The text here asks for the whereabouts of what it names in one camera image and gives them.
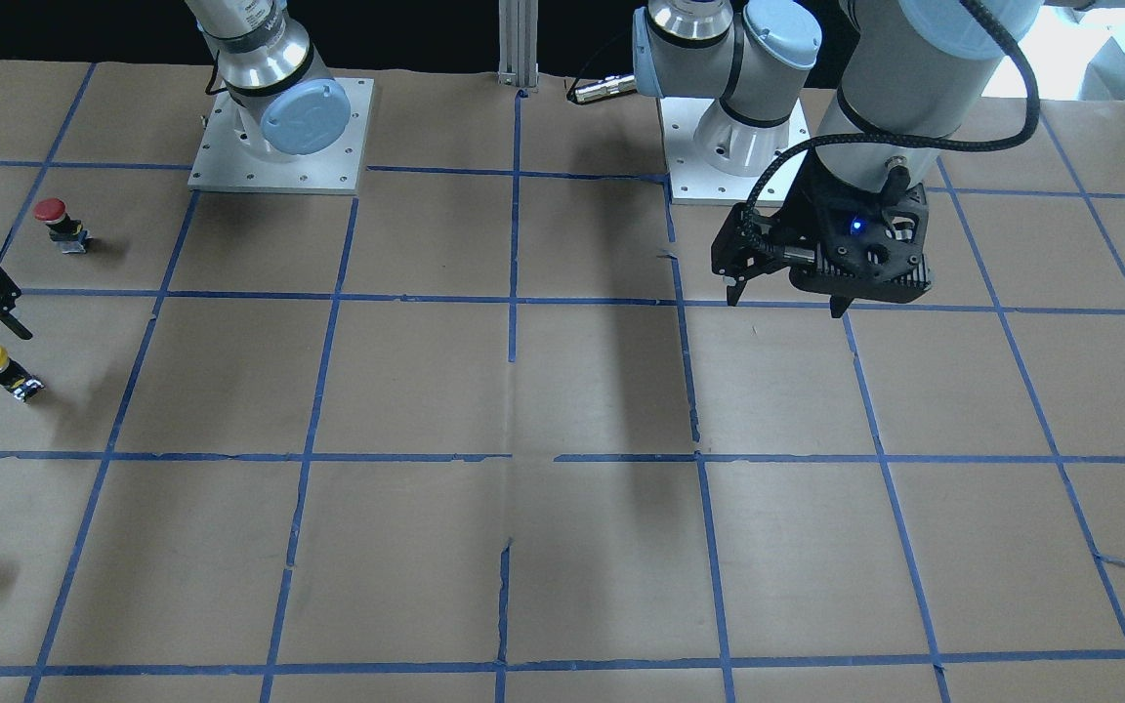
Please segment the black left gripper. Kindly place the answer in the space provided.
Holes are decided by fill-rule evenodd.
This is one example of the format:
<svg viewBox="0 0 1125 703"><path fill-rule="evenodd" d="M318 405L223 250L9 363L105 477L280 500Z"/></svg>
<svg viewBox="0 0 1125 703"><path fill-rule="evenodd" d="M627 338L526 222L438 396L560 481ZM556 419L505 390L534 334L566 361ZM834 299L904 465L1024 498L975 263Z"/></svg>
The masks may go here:
<svg viewBox="0 0 1125 703"><path fill-rule="evenodd" d="M785 222L814 247L812 265L794 267L790 281L827 295L831 319L853 297L922 297L933 286L924 252L929 206L922 186L902 164L889 166L874 191L849 186L820 161L806 161L785 202ZM724 276L724 301L736 307L747 277Z"/></svg>

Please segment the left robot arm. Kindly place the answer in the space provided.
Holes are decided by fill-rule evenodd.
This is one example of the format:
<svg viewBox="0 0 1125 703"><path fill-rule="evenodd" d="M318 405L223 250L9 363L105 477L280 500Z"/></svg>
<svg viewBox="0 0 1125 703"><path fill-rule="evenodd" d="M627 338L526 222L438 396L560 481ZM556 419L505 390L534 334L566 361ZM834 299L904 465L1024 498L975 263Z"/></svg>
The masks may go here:
<svg viewBox="0 0 1125 703"><path fill-rule="evenodd" d="M753 178L710 249L736 306L754 277L801 292L907 304L929 292L926 170L943 151L1030 139L1040 90L1020 49L1037 1L850 1L858 39L811 139L782 139L816 66L820 22L796 1L650 1L634 12L638 90L706 99L696 145Z"/></svg>

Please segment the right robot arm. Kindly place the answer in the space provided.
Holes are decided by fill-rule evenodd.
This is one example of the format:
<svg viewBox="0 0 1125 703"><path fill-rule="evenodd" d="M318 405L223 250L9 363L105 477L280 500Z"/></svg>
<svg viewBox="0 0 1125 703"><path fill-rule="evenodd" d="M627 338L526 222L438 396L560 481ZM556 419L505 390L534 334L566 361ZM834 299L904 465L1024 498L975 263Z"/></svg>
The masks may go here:
<svg viewBox="0 0 1125 703"><path fill-rule="evenodd" d="M285 1L179 1L207 65L0 62L0 265L44 309L142 294L173 267L199 292L315 292L300 269L220 274L237 234L284 254L340 234L357 201L375 83L335 76ZM210 252L176 255L188 227Z"/></svg>

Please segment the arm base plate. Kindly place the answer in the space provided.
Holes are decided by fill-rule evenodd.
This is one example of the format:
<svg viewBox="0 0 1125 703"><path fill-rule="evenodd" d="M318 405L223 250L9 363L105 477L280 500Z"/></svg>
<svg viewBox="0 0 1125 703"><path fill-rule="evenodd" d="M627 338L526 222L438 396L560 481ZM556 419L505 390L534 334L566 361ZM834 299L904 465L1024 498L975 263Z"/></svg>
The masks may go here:
<svg viewBox="0 0 1125 703"><path fill-rule="evenodd" d="M772 128L738 123L709 99L665 98L659 111L673 199L680 204L730 206L746 200L782 151L810 137L801 102L788 121Z"/></svg>
<svg viewBox="0 0 1125 703"><path fill-rule="evenodd" d="M321 76L246 108L219 94L188 187L210 192L356 195L375 81Z"/></svg>

